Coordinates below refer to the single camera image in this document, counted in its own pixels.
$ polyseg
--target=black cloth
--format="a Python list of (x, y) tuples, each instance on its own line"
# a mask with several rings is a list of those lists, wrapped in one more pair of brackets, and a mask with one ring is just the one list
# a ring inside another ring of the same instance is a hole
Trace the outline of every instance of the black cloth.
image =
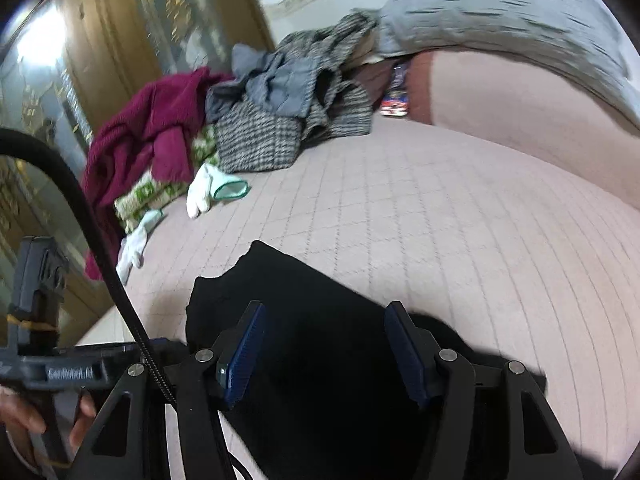
[[(267, 478), (411, 478), (426, 415), (402, 384), (383, 307), (256, 241), (222, 276), (196, 279), (186, 325), (192, 351), (233, 327), (251, 300), (268, 308), (265, 339), (244, 399), (226, 416)], [(504, 365), (443, 322), (412, 318), (443, 348)]]

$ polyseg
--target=blue gripper pad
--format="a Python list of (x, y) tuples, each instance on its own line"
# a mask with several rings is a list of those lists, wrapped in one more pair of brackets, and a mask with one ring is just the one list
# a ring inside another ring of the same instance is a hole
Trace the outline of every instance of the blue gripper pad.
[(218, 360), (216, 379), (229, 409), (244, 396), (264, 338), (265, 322), (266, 307), (259, 301), (250, 302)]
[(415, 330), (415, 326), (402, 304), (397, 301), (390, 303), (385, 309), (386, 338), (396, 358), (396, 364), (409, 398), (417, 402), (420, 408), (424, 408), (428, 404), (430, 396), (425, 387), (425, 366), (410, 336), (411, 328)]

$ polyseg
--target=finger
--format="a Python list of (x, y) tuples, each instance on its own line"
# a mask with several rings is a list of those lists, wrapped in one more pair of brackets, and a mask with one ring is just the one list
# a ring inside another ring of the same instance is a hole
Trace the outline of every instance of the finger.
[(0, 394), (0, 419), (12, 420), (33, 433), (42, 434), (47, 429), (38, 410), (18, 395)]
[(76, 423), (69, 433), (69, 445), (71, 446), (71, 449), (73, 449), (74, 453), (78, 452), (87, 431), (89, 431), (89, 428), (93, 423), (94, 418), (92, 416), (80, 415), (78, 420), (76, 420)]
[(95, 418), (97, 415), (95, 403), (91, 395), (84, 394), (80, 398), (80, 412), (91, 418)]

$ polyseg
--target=gray garment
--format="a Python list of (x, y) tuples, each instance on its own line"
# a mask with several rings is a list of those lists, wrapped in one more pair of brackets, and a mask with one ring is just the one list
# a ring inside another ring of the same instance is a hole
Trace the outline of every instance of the gray garment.
[(257, 52), (238, 43), (233, 47), (236, 79), (212, 86), (207, 92), (207, 122), (219, 120), (246, 92), (261, 109), (283, 117), (304, 118), (316, 84), (319, 58), (286, 60), (283, 52)]
[(640, 126), (616, 24), (596, 0), (388, 0), (385, 57), (443, 46), (519, 54), (592, 91)]
[[(247, 67), (258, 64), (266, 67), (266, 72), (259, 74), (270, 75), (260, 79), (249, 70), (252, 75), (247, 82), (240, 79), (216, 85), (207, 93), (210, 121), (222, 110), (221, 88), (231, 98), (233, 92), (242, 93), (246, 88), (242, 100), (233, 103), (216, 125), (220, 169), (233, 173), (288, 168), (305, 144), (368, 134), (372, 117), (369, 97), (358, 83), (342, 79), (340, 66), (375, 24), (372, 17), (356, 12), (335, 27), (289, 34), (275, 54), (238, 57), (246, 62), (245, 73)], [(311, 66), (312, 78), (308, 79), (306, 69)], [(249, 81), (255, 83), (251, 90)], [(272, 92), (273, 88), (286, 90)], [(292, 93), (294, 88), (299, 91), (297, 96)]]

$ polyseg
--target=plaid garment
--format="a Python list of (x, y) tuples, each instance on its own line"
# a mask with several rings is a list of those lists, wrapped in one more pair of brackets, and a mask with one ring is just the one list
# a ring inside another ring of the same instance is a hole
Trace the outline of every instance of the plaid garment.
[(288, 168), (305, 144), (331, 137), (369, 133), (372, 107), (359, 83), (343, 80), (340, 66), (376, 25), (373, 16), (355, 12), (334, 27), (289, 34), (277, 47), (287, 60), (318, 58), (314, 88), (306, 118), (276, 116), (245, 98), (217, 124), (220, 170), (265, 171)]

